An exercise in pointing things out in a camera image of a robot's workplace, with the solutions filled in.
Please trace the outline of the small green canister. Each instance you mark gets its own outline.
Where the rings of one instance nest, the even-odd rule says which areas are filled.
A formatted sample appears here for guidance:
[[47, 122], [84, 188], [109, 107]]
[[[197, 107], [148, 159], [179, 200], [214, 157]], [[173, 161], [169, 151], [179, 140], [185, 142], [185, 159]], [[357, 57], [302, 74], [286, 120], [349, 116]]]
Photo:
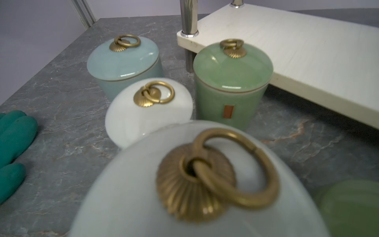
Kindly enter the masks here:
[[246, 130], [273, 76], [266, 53], [241, 39], [202, 49], [193, 61], [196, 118]]

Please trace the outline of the light blue canister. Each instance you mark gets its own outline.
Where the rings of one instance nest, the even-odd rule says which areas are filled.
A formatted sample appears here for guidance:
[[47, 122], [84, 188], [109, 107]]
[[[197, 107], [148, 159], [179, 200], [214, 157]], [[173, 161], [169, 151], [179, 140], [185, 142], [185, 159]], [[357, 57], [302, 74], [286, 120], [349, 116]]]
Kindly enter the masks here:
[[129, 34], [95, 48], [87, 60], [87, 70], [110, 101], [135, 82], [164, 77], [157, 44]]

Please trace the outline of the large green canister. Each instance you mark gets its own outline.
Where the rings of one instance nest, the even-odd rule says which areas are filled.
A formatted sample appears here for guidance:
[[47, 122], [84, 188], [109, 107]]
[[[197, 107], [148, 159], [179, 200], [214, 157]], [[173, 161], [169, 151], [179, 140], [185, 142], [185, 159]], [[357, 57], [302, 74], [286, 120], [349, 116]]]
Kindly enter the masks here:
[[348, 179], [314, 190], [312, 198], [332, 237], [379, 235], [379, 183]]

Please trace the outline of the grey canister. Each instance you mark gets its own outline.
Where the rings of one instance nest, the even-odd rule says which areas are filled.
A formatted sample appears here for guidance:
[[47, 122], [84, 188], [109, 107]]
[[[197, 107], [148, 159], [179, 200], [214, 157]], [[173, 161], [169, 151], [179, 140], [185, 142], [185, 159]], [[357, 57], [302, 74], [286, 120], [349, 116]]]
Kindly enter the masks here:
[[109, 138], [121, 149], [160, 128], [188, 122], [193, 99], [171, 79], [150, 78], [131, 84], [111, 102], [105, 117]]
[[153, 132], [89, 190], [72, 237], [327, 237], [310, 195], [257, 139], [210, 121]]

